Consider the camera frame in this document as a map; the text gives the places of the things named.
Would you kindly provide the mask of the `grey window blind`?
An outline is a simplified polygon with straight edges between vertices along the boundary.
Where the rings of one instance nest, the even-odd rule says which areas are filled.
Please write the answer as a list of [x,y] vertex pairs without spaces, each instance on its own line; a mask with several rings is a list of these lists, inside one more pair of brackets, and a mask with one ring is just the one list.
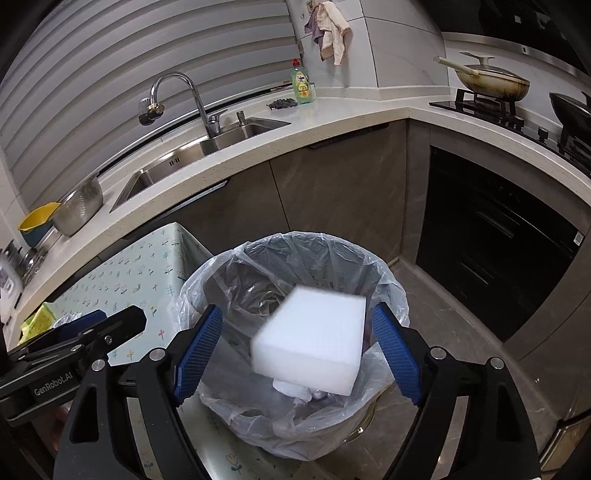
[[64,1],[1,83],[1,145],[27,208],[67,193],[146,134],[139,101],[178,71],[212,107],[287,80],[283,1]]

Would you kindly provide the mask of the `white rice cooker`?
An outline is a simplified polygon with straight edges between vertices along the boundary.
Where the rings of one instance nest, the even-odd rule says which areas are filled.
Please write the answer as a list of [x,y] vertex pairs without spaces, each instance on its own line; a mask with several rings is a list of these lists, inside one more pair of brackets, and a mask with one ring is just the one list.
[[8,325],[16,309],[16,305],[21,298],[23,285],[21,277],[10,264],[8,257],[4,253],[1,253],[0,289],[1,322],[4,325]]

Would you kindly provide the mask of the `stainless steel sink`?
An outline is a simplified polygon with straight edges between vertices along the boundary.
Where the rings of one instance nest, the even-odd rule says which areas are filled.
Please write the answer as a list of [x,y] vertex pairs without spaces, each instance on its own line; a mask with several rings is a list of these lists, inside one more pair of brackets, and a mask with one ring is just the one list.
[[236,116],[238,116],[238,121],[224,127],[221,134],[213,139],[202,137],[187,142],[136,171],[117,197],[111,212],[148,187],[208,155],[263,133],[290,125],[290,122],[280,120],[259,117],[245,118],[242,111],[239,111]]

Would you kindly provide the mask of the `cream frying pan with lid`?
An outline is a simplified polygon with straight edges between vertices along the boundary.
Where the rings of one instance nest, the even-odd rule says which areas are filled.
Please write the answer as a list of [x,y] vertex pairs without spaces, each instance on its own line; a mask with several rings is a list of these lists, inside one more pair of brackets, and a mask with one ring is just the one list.
[[462,55],[478,61],[474,65],[464,65],[441,56],[433,60],[456,72],[460,82],[475,94],[493,97],[502,101],[518,102],[530,90],[530,81],[507,69],[490,64],[493,56],[461,51]]

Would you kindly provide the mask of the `white foam sponge block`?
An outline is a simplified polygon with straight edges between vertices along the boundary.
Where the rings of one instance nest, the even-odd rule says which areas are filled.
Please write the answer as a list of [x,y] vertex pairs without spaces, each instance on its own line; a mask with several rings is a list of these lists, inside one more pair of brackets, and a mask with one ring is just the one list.
[[250,342],[252,370],[349,396],[361,367],[367,299],[298,285]]

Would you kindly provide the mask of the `yellow green wipes packet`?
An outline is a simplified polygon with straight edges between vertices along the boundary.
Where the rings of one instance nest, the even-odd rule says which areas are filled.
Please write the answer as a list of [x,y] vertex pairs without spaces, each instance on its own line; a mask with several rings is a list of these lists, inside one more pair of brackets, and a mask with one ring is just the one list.
[[53,327],[56,317],[47,302],[44,302],[29,318],[21,325],[21,336],[18,344],[21,345],[30,339],[50,330]]

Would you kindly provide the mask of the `clear plastic bag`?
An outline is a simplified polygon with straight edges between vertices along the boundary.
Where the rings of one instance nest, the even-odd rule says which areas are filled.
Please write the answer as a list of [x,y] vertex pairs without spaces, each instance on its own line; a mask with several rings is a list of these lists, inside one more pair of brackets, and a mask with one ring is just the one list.
[[85,314],[82,314],[80,312],[65,314],[54,321],[52,328],[56,329],[58,327],[75,322],[75,321],[77,321],[81,318],[84,318],[84,317],[85,317]]

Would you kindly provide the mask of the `white paper towel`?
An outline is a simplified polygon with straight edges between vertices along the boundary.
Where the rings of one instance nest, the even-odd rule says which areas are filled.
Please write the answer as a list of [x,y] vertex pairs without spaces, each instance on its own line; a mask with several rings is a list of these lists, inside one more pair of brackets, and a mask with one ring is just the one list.
[[277,379],[273,379],[271,385],[273,385],[274,390],[290,397],[296,404],[308,404],[311,401],[322,401],[332,397],[331,394],[322,390],[315,390]]

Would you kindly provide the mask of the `hanging pink purple cloths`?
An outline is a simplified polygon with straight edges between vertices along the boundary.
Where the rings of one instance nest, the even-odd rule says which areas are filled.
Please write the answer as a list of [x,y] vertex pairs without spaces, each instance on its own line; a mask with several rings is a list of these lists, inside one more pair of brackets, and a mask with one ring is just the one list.
[[332,59],[339,67],[346,54],[346,35],[351,32],[348,21],[332,1],[312,1],[310,17],[304,33],[318,45],[322,61]]

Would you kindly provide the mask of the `black range hood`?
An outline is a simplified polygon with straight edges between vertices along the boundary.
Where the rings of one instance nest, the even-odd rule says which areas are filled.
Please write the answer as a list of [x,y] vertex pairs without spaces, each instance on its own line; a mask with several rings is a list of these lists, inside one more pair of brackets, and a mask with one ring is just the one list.
[[531,47],[590,72],[588,1],[426,0],[439,29]]

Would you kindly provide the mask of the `green dish soap bottle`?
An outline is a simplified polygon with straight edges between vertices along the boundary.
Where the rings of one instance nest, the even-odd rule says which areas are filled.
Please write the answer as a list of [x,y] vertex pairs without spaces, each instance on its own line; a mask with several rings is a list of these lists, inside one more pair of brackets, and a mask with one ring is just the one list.
[[310,104],[314,102],[315,95],[312,90],[310,78],[308,73],[301,65],[299,59],[291,61],[291,72],[290,72],[291,86],[294,90],[294,98],[298,104]]

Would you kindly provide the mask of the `black wok with lid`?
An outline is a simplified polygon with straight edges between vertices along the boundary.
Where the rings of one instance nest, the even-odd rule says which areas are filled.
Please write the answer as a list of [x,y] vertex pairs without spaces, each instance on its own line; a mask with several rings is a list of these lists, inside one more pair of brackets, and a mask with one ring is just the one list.
[[549,94],[552,108],[560,123],[560,143],[566,145],[570,138],[590,145],[590,106],[561,93]]

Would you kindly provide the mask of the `stainless steel colander bowl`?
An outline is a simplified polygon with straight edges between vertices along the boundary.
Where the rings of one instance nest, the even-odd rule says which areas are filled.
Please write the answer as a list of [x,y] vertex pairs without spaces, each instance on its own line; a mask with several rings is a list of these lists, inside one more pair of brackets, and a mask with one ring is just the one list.
[[75,189],[62,197],[59,206],[51,215],[56,230],[63,236],[72,237],[103,206],[103,192],[96,175],[88,176]]

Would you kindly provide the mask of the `yellow blue colander basin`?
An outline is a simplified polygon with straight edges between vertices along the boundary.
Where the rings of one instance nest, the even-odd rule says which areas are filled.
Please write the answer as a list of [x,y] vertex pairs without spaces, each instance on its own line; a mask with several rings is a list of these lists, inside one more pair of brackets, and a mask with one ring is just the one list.
[[53,226],[51,216],[59,208],[59,202],[50,202],[31,211],[18,226],[25,243],[34,248]]

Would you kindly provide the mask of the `round metal steamer rack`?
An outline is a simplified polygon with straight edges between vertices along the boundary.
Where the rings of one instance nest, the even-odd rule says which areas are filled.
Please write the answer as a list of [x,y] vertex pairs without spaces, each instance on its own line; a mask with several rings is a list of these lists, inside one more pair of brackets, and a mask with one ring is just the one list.
[[25,254],[14,251],[9,257],[9,263],[26,287],[39,271],[46,254],[31,248]]

